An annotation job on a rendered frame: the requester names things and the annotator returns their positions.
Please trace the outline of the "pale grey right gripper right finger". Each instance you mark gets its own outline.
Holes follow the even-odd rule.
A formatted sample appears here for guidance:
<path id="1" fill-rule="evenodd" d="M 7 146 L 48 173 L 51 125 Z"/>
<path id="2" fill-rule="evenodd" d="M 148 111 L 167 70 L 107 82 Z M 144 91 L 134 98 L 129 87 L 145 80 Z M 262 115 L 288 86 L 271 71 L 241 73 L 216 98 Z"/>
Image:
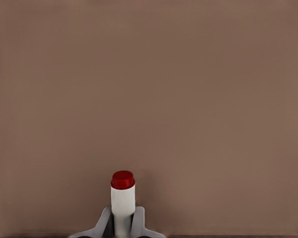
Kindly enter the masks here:
<path id="1" fill-rule="evenodd" d="M 167 236 L 147 229 L 145 226 L 145 209 L 142 206 L 136 206 L 132 219 L 130 238 L 167 238 Z"/>

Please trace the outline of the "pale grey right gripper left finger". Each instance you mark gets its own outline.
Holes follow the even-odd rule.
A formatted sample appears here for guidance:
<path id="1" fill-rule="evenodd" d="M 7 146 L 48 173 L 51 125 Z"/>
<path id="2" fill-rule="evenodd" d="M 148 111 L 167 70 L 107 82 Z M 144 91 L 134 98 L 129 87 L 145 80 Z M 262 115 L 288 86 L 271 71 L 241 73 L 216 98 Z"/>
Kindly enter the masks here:
<path id="1" fill-rule="evenodd" d="M 114 238 L 114 221 L 111 207 L 103 209 L 94 228 L 69 235 L 69 238 Z"/>

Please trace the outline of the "white marker with red cap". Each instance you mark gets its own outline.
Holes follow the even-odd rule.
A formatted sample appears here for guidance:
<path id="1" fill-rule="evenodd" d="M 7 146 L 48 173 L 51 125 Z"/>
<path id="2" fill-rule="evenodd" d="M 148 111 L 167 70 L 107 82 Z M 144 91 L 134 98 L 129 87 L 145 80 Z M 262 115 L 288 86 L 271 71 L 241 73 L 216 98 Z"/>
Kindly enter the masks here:
<path id="1" fill-rule="evenodd" d="M 130 171 L 117 171 L 111 180 L 111 211 L 117 238 L 130 236 L 132 215 L 136 210 L 135 179 Z"/>

